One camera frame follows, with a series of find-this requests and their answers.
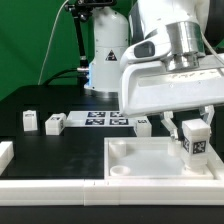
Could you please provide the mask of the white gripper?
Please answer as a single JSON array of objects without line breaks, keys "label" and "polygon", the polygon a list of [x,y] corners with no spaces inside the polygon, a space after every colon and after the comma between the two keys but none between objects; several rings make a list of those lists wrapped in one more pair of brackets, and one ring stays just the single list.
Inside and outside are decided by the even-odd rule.
[{"label": "white gripper", "polygon": [[199,63],[197,69],[178,72],[167,72],[160,61],[128,66],[120,81],[120,112],[126,117],[161,113],[172,140],[178,139],[173,112],[201,107],[203,121],[211,125],[213,105],[224,104],[224,65],[213,55]]}]

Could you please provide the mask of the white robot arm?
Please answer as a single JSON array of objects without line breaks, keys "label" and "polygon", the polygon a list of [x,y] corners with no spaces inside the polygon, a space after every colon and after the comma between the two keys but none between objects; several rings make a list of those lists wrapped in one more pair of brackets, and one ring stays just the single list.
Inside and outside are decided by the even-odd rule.
[{"label": "white robot arm", "polygon": [[204,121],[224,104],[224,54],[205,54],[210,0],[137,0],[124,18],[92,7],[95,57],[88,94],[119,98],[126,117],[160,114],[173,138],[172,114],[201,109]]}]

